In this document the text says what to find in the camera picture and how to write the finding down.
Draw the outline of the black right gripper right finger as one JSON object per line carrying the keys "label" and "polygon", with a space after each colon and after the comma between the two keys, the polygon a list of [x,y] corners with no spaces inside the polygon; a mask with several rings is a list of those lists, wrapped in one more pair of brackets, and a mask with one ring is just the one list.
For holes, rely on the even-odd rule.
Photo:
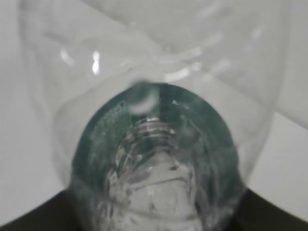
{"label": "black right gripper right finger", "polygon": [[308,231],[308,223],[247,190],[229,231]]}

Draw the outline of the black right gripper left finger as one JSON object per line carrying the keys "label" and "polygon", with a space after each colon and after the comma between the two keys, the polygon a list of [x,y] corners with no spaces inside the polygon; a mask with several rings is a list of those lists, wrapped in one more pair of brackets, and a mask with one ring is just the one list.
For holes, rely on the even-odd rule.
{"label": "black right gripper left finger", "polygon": [[0,227],[1,231],[78,231],[79,222],[66,191]]}

